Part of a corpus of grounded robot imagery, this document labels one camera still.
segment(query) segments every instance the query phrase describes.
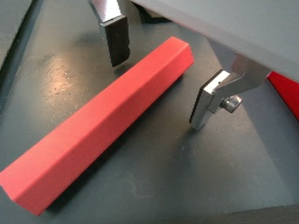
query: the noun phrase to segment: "gray panel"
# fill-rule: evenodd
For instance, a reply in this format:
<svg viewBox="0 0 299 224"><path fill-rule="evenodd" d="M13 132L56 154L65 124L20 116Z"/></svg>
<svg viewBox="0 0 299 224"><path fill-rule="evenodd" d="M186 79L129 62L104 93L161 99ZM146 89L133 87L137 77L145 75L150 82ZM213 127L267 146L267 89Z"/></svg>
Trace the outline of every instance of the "gray panel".
<svg viewBox="0 0 299 224"><path fill-rule="evenodd" d="M296 0L132 0L299 81Z"/></svg>
<svg viewBox="0 0 299 224"><path fill-rule="evenodd" d="M132 55L112 68L88 2L44 1L0 114L0 170L170 36L194 64L40 217L0 190L1 223L153 223L299 203L299 125L269 83L193 131L197 91L220 69L208 41L174 23L141 24L129 1L120 9Z"/></svg>

